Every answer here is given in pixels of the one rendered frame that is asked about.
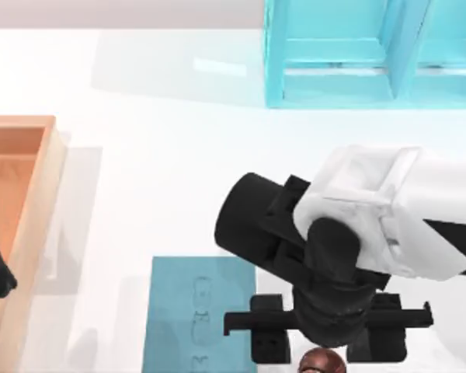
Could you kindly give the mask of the brown round object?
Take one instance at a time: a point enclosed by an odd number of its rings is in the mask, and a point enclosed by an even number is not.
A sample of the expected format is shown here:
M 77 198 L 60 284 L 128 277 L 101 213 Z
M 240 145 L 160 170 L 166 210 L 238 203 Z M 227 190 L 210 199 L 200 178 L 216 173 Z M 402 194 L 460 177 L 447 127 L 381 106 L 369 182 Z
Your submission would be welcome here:
M 315 347 L 302 356 L 297 373 L 346 373 L 346 362 L 334 350 Z

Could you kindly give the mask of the blue book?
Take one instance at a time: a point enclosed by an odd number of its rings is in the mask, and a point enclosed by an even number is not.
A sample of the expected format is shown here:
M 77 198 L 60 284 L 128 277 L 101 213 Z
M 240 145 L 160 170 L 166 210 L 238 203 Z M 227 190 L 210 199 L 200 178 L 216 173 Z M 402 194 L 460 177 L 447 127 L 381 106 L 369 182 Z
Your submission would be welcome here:
M 156 256 L 142 373 L 257 373 L 250 334 L 223 331 L 255 291 L 255 268 L 239 258 Z

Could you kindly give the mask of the salmon-coloured shallow box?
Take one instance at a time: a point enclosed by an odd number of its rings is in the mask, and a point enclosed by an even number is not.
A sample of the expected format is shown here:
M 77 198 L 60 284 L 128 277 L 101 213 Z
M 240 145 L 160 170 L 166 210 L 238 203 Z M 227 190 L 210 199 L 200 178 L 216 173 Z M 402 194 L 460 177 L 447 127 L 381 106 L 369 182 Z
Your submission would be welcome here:
M 18 281 L 0 299 L 0 373 L 16 373 L 67 146 L 53 116 L 0 116 L 0 252 Z

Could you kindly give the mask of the light blue rack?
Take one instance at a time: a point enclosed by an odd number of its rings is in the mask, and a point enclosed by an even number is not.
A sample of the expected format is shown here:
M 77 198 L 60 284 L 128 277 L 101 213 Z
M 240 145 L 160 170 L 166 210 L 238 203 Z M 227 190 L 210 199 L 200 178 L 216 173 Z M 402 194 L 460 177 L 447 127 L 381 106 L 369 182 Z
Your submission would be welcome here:
M 466 0 L 264 0 L 269 107 L 466 109 Z

